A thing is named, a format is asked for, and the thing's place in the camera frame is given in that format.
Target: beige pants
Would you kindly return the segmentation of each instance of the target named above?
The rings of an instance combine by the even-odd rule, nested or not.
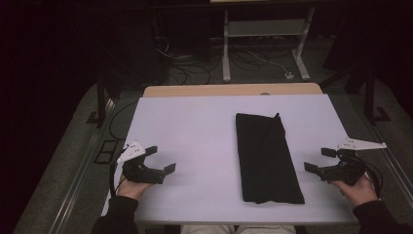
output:
[[[182,225],[181,234],[295,234],[292,225]]]

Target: black garment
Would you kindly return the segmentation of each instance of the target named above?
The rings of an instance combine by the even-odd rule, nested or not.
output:
[[[397,223],[385,203],[380,201],[364,203],[353,210],[361,225],[359,234],[413,234],[413,228]]]
[[[116,196],[109,200],[106,216],[97,219],[93,234],[137,234],[134,212],[138,202],[132,198]]]
[[[238,113],[236,127],[244,201],[304,204],[280,115]]]

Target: person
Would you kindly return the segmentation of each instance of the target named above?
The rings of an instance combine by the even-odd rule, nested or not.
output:
[[[138,233],[134,224],[134,212],[144,191],[153,184],[134,183],[124,179],[119,185],[117,196],[109,200],[109,209],[105,216],[101,216],[94,223],[93,234],[106,233]],[[349,186],[344,181],[331,181],[339,188],[354,206],[354,214],[359,221],[359,234],[413,234],[413,228],[407,224],[398,223],[383,201],[380,201],[374,191],[370,179],[363,175],[358,182]],[[246,226],[240,227],[237,233],[295,233],[293,226]],[[184,225],[182,233],[235,233],[233,226],[228,225]]]

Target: folded black cloth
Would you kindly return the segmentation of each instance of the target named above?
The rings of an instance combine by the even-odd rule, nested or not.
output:
[[[243,199],[304,204],[279,114],[236,116]]]

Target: white tabletop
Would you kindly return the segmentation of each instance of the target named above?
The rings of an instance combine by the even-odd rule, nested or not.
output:
[[[246,203],[242,198],[236,113],[281,115],[286,141],[305,205]],[[176,163],[164,184],[149,188],[135,220],[164,223],[356,222],[337,188],[305,172],[304,162],[321,167],[338,159],[320,155],[347,134],[327,95],[143,97],[126,140],[158,146],[145,165],[162,169]],[[118,181],[122,165],[118,166]]]

